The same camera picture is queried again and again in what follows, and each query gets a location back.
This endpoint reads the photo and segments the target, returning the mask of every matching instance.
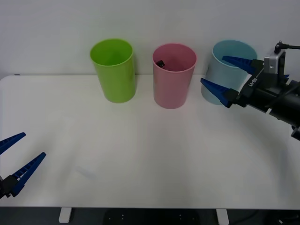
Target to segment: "cup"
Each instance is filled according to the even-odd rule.
[[[90,58],[107,100],[123,103],[135,95],[133,48],[127,41],[103,40],[91,49]]]
[[[196,53],[178,43],[165,44],[154,51],[153,88],[158,105],[175,109],[185,103],[196,61]]]
[[[205,79],[227,88],[239,90],[247,77],[247,72],[222,60],[225,55],[253,60],[257,58],[256,51],[251,46],[235,40],[221,41],[212,49],[212,57]],[[220,100],[204,86],[201,88],[201,93],[207,101],[221,105]]]

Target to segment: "table leg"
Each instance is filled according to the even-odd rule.
[[[217,220],[220,225],[229,225],[229,219],[226,209],[216,209],[217,211]]]
[[[60,211],[59,222],[61,224],[68,224],[70,222],[72,208],[71,207],[62,207]]]

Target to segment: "pink cup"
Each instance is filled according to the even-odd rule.
[[[163,68],[156,64],[160,60],[165,64]],[[181,107],[187,99],[196,53],[185,45],[169,43],[154,51],[152,61],[154,100],[166,109]]]

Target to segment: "table surface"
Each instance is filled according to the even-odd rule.
[[[44,151],[20,194],[0,206],[300,209],[299,143],[251,107],[206,102],[194,75],[186,103],[153,99],[151,75],[129,102],[107,101],[95,75],[0,82],[2,177]]]

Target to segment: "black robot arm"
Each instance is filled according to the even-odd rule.
[[[284,75],[285,49],[288,48],[300,49],[300,46],[280,41],[264,61],[224,56],[223,60],[252,75],[240,93],[205,79],[201,79],[201,83],[228,108],[232,104],[250,105],[290,124],[292,137],[300,140],[300,82]]]

